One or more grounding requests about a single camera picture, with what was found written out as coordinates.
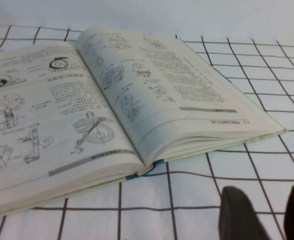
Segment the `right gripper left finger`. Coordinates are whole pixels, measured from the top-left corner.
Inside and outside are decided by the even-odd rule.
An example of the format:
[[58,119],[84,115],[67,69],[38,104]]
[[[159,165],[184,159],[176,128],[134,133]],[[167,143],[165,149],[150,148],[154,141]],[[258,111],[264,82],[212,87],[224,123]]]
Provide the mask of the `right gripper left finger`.
[[266,231],[248,196],[239,188],[222,190],[218,232],[221,240],[265,240]]

